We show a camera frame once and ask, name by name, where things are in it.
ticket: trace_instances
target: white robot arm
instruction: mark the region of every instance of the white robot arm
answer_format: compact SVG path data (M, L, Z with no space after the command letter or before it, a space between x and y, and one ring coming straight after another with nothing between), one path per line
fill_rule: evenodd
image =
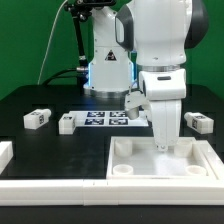
M128 52L115 40L116 12L108 7L115 3L116 0L70 0L65 4L76 31L80 90L87 95L120 98L128 92L133 82L133 63ZM86 22L90 16L93 22L94 58L88 63L80 22Z
M197 45L207 31L205 26L194 40L189 31L192 23L205 22L202 6L201 0L133 0L116 17L117 42L137 51L139 70L140 91L126 96L125 108L131 119L138 117L139 106L145 109L160 151L179 137L181 99L186 97L180 65L186 61L186 42ZM194 10L202 12L200 18L193 19Z

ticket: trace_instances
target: black table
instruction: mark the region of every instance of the black table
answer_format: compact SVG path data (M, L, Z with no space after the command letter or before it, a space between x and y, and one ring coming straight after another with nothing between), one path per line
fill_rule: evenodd
M224 159L224 102L206 87L187 87L180 136L207 140ZM80 95L75 86L24 86L0 102L0 141L13 141L14 158L0 180L104 179L111 136L152 136L150 127L84 127L72 136L58 134L58 121L71 110L123 110L124 99ZM50 121L26 130L23 116L49 108ZM215 120L214 133L200 135L186 127L185 112L201 112ZM1 207L1 223L222 223L222 206L47 206Z

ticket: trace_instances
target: green backdrop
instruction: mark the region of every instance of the green backdrop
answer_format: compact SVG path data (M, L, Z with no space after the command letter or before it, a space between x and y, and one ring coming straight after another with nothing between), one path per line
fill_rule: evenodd
M63 0L0 0L0 99L22 85L37 84L52 24ZM119 9L129 0L117 1ZM204 0L210 29L195 49L187 51L187 82L209 87L224 99L224 1ZM93 57L91 20L82 24L86 54ZM78 64L77 44L69 13L62 11L42 81ZM75 80L60 80L74 84Z

